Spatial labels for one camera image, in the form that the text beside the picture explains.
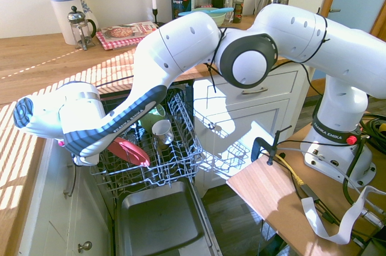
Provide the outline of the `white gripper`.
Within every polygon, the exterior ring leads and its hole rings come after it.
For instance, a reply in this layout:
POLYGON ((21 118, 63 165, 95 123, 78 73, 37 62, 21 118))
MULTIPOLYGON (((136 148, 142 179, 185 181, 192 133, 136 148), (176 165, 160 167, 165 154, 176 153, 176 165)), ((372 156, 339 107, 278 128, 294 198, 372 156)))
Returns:
POLYGON ((97 165, 100 161, 100 156, 97 153, 96 155, 93 156, 88 156, 88 157, 81 157, 78 155, 73 155, 73 162, 76 166, 94 166, 97 165))

